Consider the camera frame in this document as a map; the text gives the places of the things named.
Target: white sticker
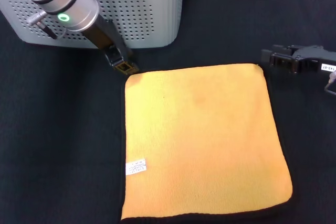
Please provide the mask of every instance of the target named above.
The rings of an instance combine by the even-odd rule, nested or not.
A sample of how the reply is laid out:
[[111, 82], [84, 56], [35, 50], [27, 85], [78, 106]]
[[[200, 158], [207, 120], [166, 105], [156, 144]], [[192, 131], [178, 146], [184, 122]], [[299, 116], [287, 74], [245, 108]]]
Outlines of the white sticker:
[[144, 172], [145, 170], [147, 170], [145, 159], [126, 163], [126, 175]]
[[336, 71], [336, 66], [328, 65], [328, 64], [322, 64], [321, 69], [324, 70], [324, 71], [328, 71], [328, 72], [335, 72]]

